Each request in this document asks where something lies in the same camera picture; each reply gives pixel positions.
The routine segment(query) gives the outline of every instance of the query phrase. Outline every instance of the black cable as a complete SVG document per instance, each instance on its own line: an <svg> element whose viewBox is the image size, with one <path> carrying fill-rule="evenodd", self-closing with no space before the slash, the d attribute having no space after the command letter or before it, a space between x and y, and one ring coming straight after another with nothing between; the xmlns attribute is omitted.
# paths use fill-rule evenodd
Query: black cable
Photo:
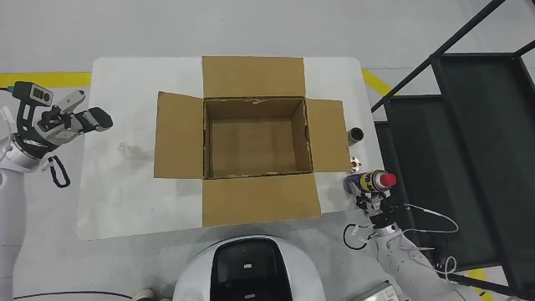
<svg viewBox="0 0 535 301"><path fill-rule="evenodd" d="M345 229L344 229L344 235L342 235L342 239L344 240L344 245L348 248L350 248L351 250L362 250L363 248L366 247L366 245L368 245L368 243L365 243L362 247L352 247L348 244L348 241L345 239L345 234L347 233L348 229L350 227L357 227L356 224L353 224L353 223L350 223L348 224L347 226L345 226Z"/></svg>
<svg viewBox="0 0 535 301"><path fill-rule="evenodd" d="M124 295L121 293L100 292L100 291L77 291L77 292L53 292L53 293L31 294L31 295L17 296L16 298L13 298L13 300L19 300L21 298L36 298L38 296L46 296L46 295L65 295L65 294L102 294L102 295L117 296L120 298L127 298L128 300L132 299L131 296Z"/></svg>
<svg viewBox="0 0 535 301"><path fill-rule="evenodd" d="M59 160L59 158L56 155L49 157L48 163L53 163L54 160L56 160L56 163L58 163L58 166L61 169L61 173L63 173L64 175L65 183L64 184L59 183L58 176L56 175L56 169L54 168L54 164L52 164L50 166L50 173L52 173L53 183L56 184L56 186L59 188L68 187L70 185L70 179L69 179L69 176L67 175L67 171L65 170L64 164Z"/></svg>

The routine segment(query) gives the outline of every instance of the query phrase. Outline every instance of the spray can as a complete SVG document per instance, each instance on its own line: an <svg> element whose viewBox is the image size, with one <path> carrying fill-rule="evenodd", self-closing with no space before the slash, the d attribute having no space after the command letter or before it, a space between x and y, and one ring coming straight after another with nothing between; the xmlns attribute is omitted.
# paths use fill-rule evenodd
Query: spray can
<svg viewBox="0 0 535 301"><path fill-rule="evenodd" d="M383 170L376 170L365 173L357 173L349 175L345 178L345 182L348 182L358 190L368 193L381 193L388 191L396 183L395 175ZM353 186L345 186L346 191L349 194L353 193Z"/></svg>

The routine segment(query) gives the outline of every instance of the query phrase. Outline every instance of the gray floor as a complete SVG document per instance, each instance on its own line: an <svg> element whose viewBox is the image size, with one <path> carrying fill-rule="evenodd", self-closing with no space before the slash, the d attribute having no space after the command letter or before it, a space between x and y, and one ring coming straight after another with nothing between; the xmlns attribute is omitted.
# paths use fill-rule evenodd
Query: gray floor
<svg viewBox="0 0 535 301"><path fill-rule="evenodd" d="M488 1L0 0L0 72L88 71L104 56L351 56L393 85ZM534 39L534 14L527 0L511 0L453 50L516 50ZM535 54L525 60L533 73ZM404 93L436 91L432 72L425 72ZM375 101L379 95L371 89L369 97ZM14 110L14 100L0 98ZM347 222L364 222L359 211L80 241L74 230L82 147L77 140L59 150L73 178L69 189L56 188L48 174L27 178L28 232L16 267L16 295L80 289L132 294L146 286L170 295L191 256L225 237L257 231L305 249L321 273L328 300L347 299L388 278L370 253L351 252L341 242Z"/></svg>

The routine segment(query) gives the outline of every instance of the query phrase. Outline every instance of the table surface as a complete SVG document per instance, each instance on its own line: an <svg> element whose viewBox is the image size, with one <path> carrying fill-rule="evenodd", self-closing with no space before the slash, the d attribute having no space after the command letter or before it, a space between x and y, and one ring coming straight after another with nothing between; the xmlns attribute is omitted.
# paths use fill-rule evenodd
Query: table surface
<svg viewBox="0 0 535 301"><path fill-rule="evenodd" d="M347 128L364 139L349 148L362 171L383 168L359 61L304 58L306 96L344 102ZM85 136L77 232L101 239L202 227L202 180L155 179L159 91L202 97L201 58L105 58L94 62L90 107L106 110L111 130ZM344 172L315 173L322 213L354 209Z"/></svg>

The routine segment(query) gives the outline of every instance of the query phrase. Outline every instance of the yellow floor line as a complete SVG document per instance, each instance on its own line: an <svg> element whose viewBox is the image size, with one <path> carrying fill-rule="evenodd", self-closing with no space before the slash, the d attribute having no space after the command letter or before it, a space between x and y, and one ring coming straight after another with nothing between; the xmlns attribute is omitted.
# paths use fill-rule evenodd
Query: yellow floor line
<svg viewBox="0 0 535 301"><path fill-rule="evenodd" d="M18 81L31 81L46 88L86 87L91 85L90 72L34 72L0 74L0 87L13 86Z"/></svg>
<svg viewBox="0 0 535 301"><path fill-rule="evenodd" d="M475 270L468 271L468 277L478 279L478 280L487 280L487 276L485 274L485 270L482 268L478 268ZM480 288L476 288L477 293L482 293L483 291ZM490 292L486 292L481 296L481 300L483 301L492 301L492 294Z"/></svg>
<svg viewBox="0 0 535 301"><path fill-rule="evenodd" d="M365 83L381 95L387 94L392 88L379 77L362 69ZM86 87L91 85L90 72L30 72L0 73L0 87L13 86L16 81L31 81L45 88Z"/></svg>
<svg viewBox="0 0 535 301"><path fill-rule="evenodd" d="M387 83L369 72L367 69L362 69L362 76L364 77L364 82L382 96L385 96L385 94L389 93L392 89Z"/></svg>

